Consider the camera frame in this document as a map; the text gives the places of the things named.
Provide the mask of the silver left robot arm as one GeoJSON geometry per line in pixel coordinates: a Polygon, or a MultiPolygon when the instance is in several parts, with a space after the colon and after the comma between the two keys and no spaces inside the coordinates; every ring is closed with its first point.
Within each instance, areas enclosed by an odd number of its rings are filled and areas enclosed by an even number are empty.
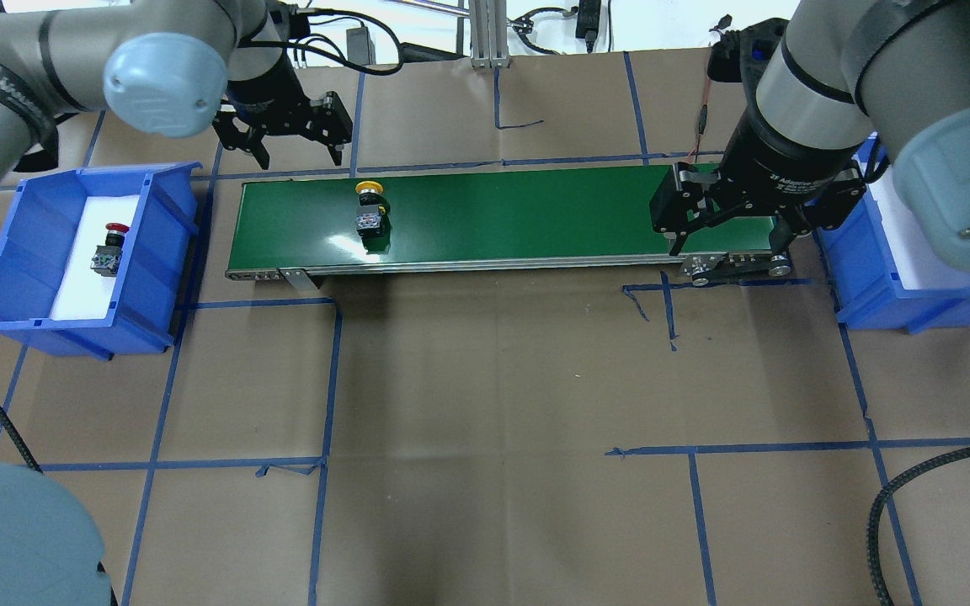
{"type": "Polygon", "coordinates": [[[301,136],[340,164],[353,120],[337,93],[304,93],[285,53],[291,20],[280,1],[0,13],[0,183],[31,150],[55,149],[61,116],[103,110],[141,133],[185,138],[230,104],[248,133],[228,145],[301,136]]]}

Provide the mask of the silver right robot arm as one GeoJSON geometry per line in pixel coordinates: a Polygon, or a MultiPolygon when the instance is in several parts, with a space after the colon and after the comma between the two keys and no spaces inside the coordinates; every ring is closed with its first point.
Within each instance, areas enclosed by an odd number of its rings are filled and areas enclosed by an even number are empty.
{"type": "Polygon", "coordinates": [[[970,1],[802,1],[724,31],[706,74],[746,107],[715,169],[675,162],[652,196],[671,254],[739,217],[777,219],[780,253],[889,170],[933,253],[970,273],[970,1]]]}

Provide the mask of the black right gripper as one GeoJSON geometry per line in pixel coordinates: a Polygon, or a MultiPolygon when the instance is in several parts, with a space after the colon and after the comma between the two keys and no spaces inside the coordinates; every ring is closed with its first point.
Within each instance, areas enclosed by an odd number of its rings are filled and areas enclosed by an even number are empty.
{"type": "Polygon", "coordinates": [[[715,168],[670,166],[649,202],[652,229],[669,238],[669,256],[678,257],[696,231],[774,217],[771,253],[784,253],[796,237],[838,229],[866,194],[854,153],[806,148],[742,118],[715,168]]]}

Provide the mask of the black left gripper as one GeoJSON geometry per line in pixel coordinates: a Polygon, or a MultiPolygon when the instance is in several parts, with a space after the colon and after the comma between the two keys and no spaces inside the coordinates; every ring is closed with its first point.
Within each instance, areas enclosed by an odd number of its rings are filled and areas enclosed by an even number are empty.
{"type": "Polygon", "coordinates": [[[333,164],[342,167],[344,148],[353,141],[353,119],[338,93],[309,98],[289,59],[280,59],[261,76],[231,80],[226,104],[212,120],[224,149],[251,155],[269,170],[267,136],[300,136],[326,146],[333,164]]]}

